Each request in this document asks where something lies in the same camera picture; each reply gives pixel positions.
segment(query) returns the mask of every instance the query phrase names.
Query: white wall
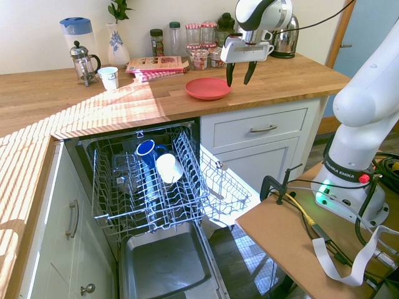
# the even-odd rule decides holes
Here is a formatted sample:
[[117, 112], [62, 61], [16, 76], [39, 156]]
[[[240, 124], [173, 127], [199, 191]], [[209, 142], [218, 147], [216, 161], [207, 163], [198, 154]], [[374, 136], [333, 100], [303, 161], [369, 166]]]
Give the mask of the white wall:
[[[120, 22], [120, 35], [131, 57], [151, 55], [149, 31], [164, 29], [168, 50], [168, 24], [217, 20], [223, 12], [233, 14], [237, 0], [128, 0], [135, 11]], [[292, 0], [300, 26], [313, 24], [342, 8], [345, 0]], [[110, 0], [0, 0], [0, 74], [73, 67], [59, 21], [86, 17], [99, 48], [99, 57], [108, 64], [108, 30], [113, 22], [107, 6]], [[297, 51], [325, 63], [339, 18], [299, 34]]]

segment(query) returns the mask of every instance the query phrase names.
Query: wire rack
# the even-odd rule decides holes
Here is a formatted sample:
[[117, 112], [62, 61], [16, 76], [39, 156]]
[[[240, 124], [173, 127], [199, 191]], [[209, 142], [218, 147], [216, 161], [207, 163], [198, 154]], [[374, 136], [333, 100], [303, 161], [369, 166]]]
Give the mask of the wire rack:
[[126, 236], [169, 229], [185, 221], [199, 222], [209, 205], [209, 189], [184, 130], [167, 132], [166, 146], [184, 169], [182, 178], [165, 184], [132, 152], [113, 154], [111, 146], [94, 151], [92, 214], [108, 234]]
[[227, 166], [215, 160], [205, 150], [201, 150], [201, 172], [206, 178], [210, 197], [206, 215], [219, 219], [221, 215], [247, 208], [252, 194], [227, 172]]

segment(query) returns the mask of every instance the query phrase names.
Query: glass jar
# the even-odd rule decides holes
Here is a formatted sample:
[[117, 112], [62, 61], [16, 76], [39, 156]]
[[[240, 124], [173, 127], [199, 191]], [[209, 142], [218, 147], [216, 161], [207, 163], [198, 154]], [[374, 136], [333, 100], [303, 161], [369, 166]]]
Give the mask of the glass jar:
[[171, 56], [181, 55], [181, 41], [180, 41], [180, 23], [169, 23], [169, 36], [170, 36], [170, 53]]
[[201, 35], [203, 44], [215, 44], [216, 43], [216, 27], [215, 22], [204, 22], [201, 25]]
[[190, 54], [190, 63], [193, 70], [204, 70], [208, 67], [208, 50], [191, 50]]
[[222, 53], [222, 48], [212, 48], [209, 51], [211, 56], [211, 66], [212, 67], [227, 67], [227, 65], [220, 59], [220, 54]]
[[186, 24], [186, 35], [188, 45], [201, 45], [201, 24]]
[[162, 29], [151, 29], [151, 44], [152, 44], [152, 56], [165, 56], [163, 53], [163, 31]]

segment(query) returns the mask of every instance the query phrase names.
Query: spice jar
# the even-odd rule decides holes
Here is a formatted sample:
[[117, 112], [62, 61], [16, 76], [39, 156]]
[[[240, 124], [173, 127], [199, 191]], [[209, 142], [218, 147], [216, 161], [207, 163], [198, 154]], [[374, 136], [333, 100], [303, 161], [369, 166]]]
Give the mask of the spice jar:
[[162, 29], [151, 29], [152, 56], [165, 56], [163, 53], [163, 31]]
[[218, 20], [218, 28], [216, 30], [216, 43], [222, 47], [227, 37], [234, 33], [234, 23], [236, 21], [231, 17], [230, 13], [225, 12]]

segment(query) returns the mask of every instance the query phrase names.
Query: wooden table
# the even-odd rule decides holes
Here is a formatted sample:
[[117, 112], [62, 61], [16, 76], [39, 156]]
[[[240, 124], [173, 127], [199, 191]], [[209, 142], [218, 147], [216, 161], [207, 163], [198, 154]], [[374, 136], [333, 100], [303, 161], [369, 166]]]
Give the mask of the wooden table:
[[[318, 164], [299, 178], [314, 179], [320, 167], [321, 164]], [[290, 186], [310, 187], [310, 183], [295, 182]], [[316, 205], [311, 191], [290, 191], [297, 193], [296, 199], [305, 211], [353, 260], [362, 248], [355, 235], [354, 224]], [[384, 225], [399, 230], [399, 196], [386, 188], [385, 192], [390, 215]], [[373, 289], [367, 284], [350, 287], [326, 276], [314, 253], [312, 241], [305, 231], [299, 211], [286, 203], [282, 206], [277, 205], [276, 198], [276, 196], [267, 198], [238, 218], [236, 223], [313, 299], [370, 298]], [[367, 240], [370, 234], [366, 230], [362, 232]], [[397, 236], [382, 234], [381, 239], [393, 248], [399, 249]], [[349, 275], [348, 266], [336, 261], [334, 264], [342, 277]], [[388, 272], [388, 268], [375, 259], [368, 263], [367, 270], [379, 275]]]

